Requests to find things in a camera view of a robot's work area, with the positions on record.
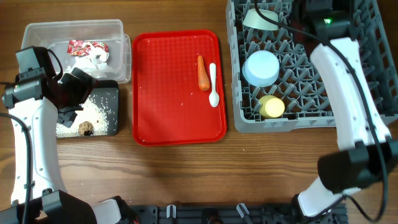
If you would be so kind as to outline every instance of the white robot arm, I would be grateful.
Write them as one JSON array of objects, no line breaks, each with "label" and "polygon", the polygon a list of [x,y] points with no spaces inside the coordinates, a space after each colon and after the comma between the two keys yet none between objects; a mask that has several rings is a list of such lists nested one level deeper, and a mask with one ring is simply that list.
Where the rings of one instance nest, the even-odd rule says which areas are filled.
[{"label": "white robot arm", "polygon": [[[32,187],[31,199],[39,198],[43,191],[66,192],[58,163],[55,124],[58,119],[58,109],[46,97],[42,100],[33,98],[15,104],[9,114],[22,120],[29,128],[32,141]],[[16,146],[16,176],[11,204],[25,203],[26,196],[26,142],[21,126],[14,120]]]},{"label": "white robot arm", "polygon": [[[373,103],[359,57],[358,41],[352,41],[347,37],[332,40],[331,44],[348,59],[356,70],[356,75],[368,101],[377,138],[380,143],[386,142],[386,138],[390,137],[391,134],[382,122]],[[332,49],[322,44],[312,52],[311,60],[320,73],[335,115],[339,149],[341,151],[354,149],[355,143],[359,141],[362,141],[365,146],[373,145],[374,140],[369,132],[369,124],[362,99],[346,65]],[[352,188],[346,189],[341,194],[333,194],[325,188],[320,178],[317,178],[306,191],[298,196],[298,202],[306,217],[314,217],[340,199],[342,194],[351,195],[359,191],[359,188]]]}]

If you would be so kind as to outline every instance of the red tray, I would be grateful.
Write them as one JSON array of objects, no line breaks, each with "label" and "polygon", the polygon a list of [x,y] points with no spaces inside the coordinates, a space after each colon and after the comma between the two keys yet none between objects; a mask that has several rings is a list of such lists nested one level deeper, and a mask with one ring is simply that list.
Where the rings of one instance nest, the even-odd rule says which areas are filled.
[{"label": "red tray", "polygon": [[[217,36],[209,30],[141,34],[133,42],[133,136],[143,146],[220,140],[226,132]],[[198,86],[197,58],[216,63],[220,103]]]}]

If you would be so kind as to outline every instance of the plastic tray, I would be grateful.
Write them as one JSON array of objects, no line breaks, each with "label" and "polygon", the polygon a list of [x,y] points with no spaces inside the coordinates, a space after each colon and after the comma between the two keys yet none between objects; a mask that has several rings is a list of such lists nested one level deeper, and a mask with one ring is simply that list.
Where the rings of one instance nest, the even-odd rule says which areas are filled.
[{"label": "plastic tray", "polygon": [[[110,68],[98,71],[85,71],[99,80],[115,80],[126,83],[131,77],[130,38],[123,32],[119,19],[93,21],[64,21],[29,24],[25,29],[22,49],[30,46],[46,47],[54,51],[60,59],[63,71],[75,64],[75,56],[67,53],[69,40],[100,41],[109,46]],[[60,67],[50,55],[55,71]]]},{"label": "plastic tray", "polygon": [[[389,124],[398,119],[396,68],[377,1],[356,1],[356,6],[354,19],[364,74],[378,111]],[[323,82],[304,47],[294,43],[293,34],[283,28],[263,32],[244,26],[244,17],[253,7],[253,0],[229,0],[226,7],[236,129],[241,133],[268,133],[336,126]],[[279,21],[286,24],[292,0],[263,0],[259,7],[275,11]],[[267,88],[251,86],[241,73],[244,61],[257,50],[271,51],[280,62],[279,78]],[[281,118],[264,119],[258,113],[257,101],[264,95],[284,101],[286,111]]]},{"label": "plastic tray", "polygon": [[[212,142],[226,132],[217,36],[208,30],[141,34],[133,42],[133,136],[144,146]],[[198,87],[197,57],[216,63],[220,103]]]}]

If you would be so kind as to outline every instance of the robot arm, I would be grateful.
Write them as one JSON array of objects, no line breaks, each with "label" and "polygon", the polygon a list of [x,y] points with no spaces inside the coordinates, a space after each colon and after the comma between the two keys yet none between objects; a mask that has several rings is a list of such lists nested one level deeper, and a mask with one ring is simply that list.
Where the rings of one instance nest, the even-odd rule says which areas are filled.
[{"label": "robot arm", "polygon": [[[31,199],[42,196],[44,190],[66,192],[58,163],[55,123],[58,109],[46,97],[42,100],[33,98],[15,104],[9,110],[29,129],[32,141],[32,187]],[[26,143],[21,127],[12,121],[16,145],[16,178],[11,204],[25,203],[26,196]]]},{"label": "robot arm", "polygon": [[[331,43],[348,58],[356,70],[370,107],[377,138],[380,143],[386,142],[391,135],[373,103],[361,66],[358,42],[347,37],[332,40]],[[346,65],[332,49],[322,44],[312,52],[311,60],[320,73],[335,115],[339,149],[341,151],[355,149],[357,142],[363,142],[365,146],[373,145],[374,141],[369,132],[362,99],[352,75],[347,72]],[[321,178],[317,178],[306,191],[298,196],[298,204],[304,216],[314,217],[340,199],[342,194],[352,195],[359,191],[360,188],[354,187],[334,194],[322,184]]]},{"label": "robot arm", "polygon": [[363,73],[351,19],[353,3],[345,0],[297,1],[292,6],[290,25],[322,40],[330,40],[330,44],[348,60],[359,80],[357,84],[344,61],[331,48],[301,33],[294,34],[295,41],[304,44],[325,85],[335,115],[340,149],[340,152],[319,159],[319,178],[295,196],[293,204],[302,217],[315,217],[343,195],[355,194],[381,180],[380,158],[358,88],[363,90],[369,105],[387,172],[397,162],[396,142],[391,140],[391,134],[377,112]]}]

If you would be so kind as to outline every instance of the white ceramic bowl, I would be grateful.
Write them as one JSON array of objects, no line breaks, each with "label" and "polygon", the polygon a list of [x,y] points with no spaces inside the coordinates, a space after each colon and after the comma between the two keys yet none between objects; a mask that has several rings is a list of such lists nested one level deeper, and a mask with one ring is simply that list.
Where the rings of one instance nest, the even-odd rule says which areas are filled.
[{"label": "white ceramic bowl", "polygon": [[254,52],[243,64],[243,76],[252,85],[266,87],[275,83],[279,76],[279,60],[271,52]]},{"label": "white ceramic bowl", "polygon": [[[269,19],[278,22],[278,14],[260,9],[260,12]],[[278,26],[267,22],[259,16],[255,9],[250,9],[243,20],[243,25],[260,30],[277,30]]]}]

